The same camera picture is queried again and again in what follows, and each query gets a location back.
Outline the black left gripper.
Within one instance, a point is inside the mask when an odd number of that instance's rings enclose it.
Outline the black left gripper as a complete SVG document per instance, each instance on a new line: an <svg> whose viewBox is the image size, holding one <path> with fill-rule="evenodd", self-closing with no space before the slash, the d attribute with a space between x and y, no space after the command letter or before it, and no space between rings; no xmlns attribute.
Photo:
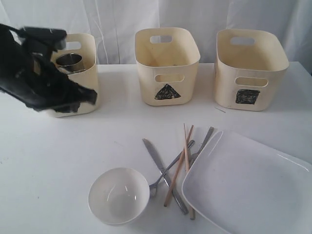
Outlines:
<svg viewBox="0 0 312 234"><path fill-rule="evenodd" d="M36 111L76 112L82 102L95 105L94 89L70 81L50 61L38 55L0 57L0 91Z"/></svg>

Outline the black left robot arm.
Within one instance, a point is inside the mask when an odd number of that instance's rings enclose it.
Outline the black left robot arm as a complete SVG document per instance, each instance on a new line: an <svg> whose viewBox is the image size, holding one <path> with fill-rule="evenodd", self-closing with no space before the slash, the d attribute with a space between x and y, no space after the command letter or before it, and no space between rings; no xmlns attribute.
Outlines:
<svg viewBox="0 0 312 234"><path fill-rule="evenodd" d="M82 103L96 104L95 90L69 79L52 62L64 49L63 29L0 26L0 90L37 112L76 113Z"/></svg>

